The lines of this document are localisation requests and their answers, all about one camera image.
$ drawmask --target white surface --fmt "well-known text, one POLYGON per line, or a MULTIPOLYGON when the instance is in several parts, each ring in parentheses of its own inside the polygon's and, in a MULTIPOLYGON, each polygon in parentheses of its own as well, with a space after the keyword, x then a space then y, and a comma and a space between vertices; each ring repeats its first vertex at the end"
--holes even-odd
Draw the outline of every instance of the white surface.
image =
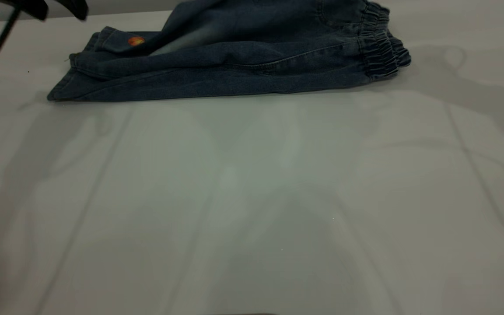
POLYGON ((353 90, 50 104, 92 32, 0 54, 0 315, 504 315, 504 2, 384 0, 353 90))
MULTIPOLYGON (((72 16, 64 6, 54 0, 44 0, 48 5, 48 17, 72 16)), ((86 0, 89 15, 118 14, 127 12, 146 12, 172 10, 182 0, 86 0)), ((7 20, 11 7, 0 2, 0 21, 7 20)), ((32 18, 21 14, 20 18, 32 18)))

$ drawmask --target stitching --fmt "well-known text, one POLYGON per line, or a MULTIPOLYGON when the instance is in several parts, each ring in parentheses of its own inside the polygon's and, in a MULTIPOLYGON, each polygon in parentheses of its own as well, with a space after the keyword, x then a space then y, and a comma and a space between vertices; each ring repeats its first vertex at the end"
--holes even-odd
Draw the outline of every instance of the stitching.
POLYGON ((368 11, 368 4, 364 7, 364 11, 363 11, 363 14, 360 16, 360 22, 359 22, 359 25, 357 26, 358 27, 358 31, 357 31, 357 45, 359 46, 359 55, 361 56, 361 58, 363 59, 363 64, 364 64, 364 75, 366 75, 369 79, 369 82, 372 82, 372 78, 368 75, 368 62, 367 62, 367 58, 366 56, 364 55, 363 53, 363 50, 361 48, 361 26, 364 22, 364 16, 366 14, 366 12, 368 11))
POLYGON ((72 69, 75 69, 76 71, 82 73, 82 74, 94 74, 95 76, 98 76, 98 77, 102 77, 102 78, 105 78, 105 79, 116 79, 116 78, 121 78, 122 76, 118 76, 117 74, 116 75, 112 75, 112 76, 108 76, 106 74, 101 74, 101 73, 97 73, 97 72, 94 72, 92 70, 88 70, 88 69, 83 69, 83 68, 79 68, 78 66, 71 66, 72 69))
POLYGON ((143 76, 143 77, 138 77, 138 78, 134 78, 132 80, 126 80, 124 82, 118 82, 117 84, 112 84, 110 86, 104 86, 102 88, 99 88, 98 90, 94 90, 94 91, 90 91, 90 92, 86 92, 85 94, 81 94, 79 96, 75 96, 74 99, 78 99, 78 98, 82 98, 84 96, 88 96, 88 95, 91 95, 93 93, 96 93, 96 92, 100 92, 102 90, 105 90, 107 88, 113 88, 114 86, 118 86, 118 85, 121 85, 121 84, 127 84, 127 83, 131 83, 131 82, 135 82, 135 81, 138 81, 138 80, 143 80, 143 79, 146 79, 146 78, 150 78, 150 77, 158 77, 158 76, 161 76, 163 74, 169 74, 169 73, 172 73, 172 72, 176 72, 176 71, 180 71, 180 70, 184 70, 184 69, 187 69, 187 68, 178 68, 178 69, 172 69, 170 71, 167 71, 167 72, 164 72, 164 73, 161 73, 161 74, 153 74, 153 75, 148 75, 148 76, 143 76))
POLYGON ((110 34, 108 34, 108 36, 106 37, 106 39, 104 39, 104 40, 102 41, 102 44, 100 44, 100 45, 98 45, 98 46, 97 46, 97 49, 102 48, 102 47, 104 46, 104 44, 106 44, 106 42, 110 39, 110 37, 112 36, 112 34, 114 34, 116 31, 117 31, 117 30, 116 30, 116 29, 114 29, 112 32, 110 32, 110 34))
POLYGON ((291 60, 291 59, 294 59, 294 58, 298 58, 300 56, 304 56, 304 55, 307 55, 307 54, 310 54, 310 53, 319 52, 320 50, 330 49, 330 48, 334 48, 334 47, 338 47, 338 46, 343 46, 343 45, 345 45, 345 43, 344 42, 340 42, 340 44, 335 44, 335 45, 328 46, 328 47, 323 47, 323 48, 318 48, 318 49, 310 50, 308 52, 303 52, 302 54, 298 54, 298 55, 295 55, 295 56, 289 56, 288 58, 284 58, 284 59, 276 60, 276 61, 272 61, 272 62, 267 62, 267 63, 259 63, 259 64, 226 63, 226 65, 245 67, 245 68, 273 68, 274 66, 276 66, 279 63, 284 62, 284 61, 288 61, 288 60, 291 60))

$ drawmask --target blue denim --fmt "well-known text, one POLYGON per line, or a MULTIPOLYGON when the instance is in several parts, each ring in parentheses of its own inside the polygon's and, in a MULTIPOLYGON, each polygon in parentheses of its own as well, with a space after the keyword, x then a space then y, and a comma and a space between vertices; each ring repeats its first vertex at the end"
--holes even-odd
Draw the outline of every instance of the blue denim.
POLYGON ((294 93, 392 78, 410 54, 366 0, 194 0, 161 32, 106 27, 49 100, 133 101, 294 93))

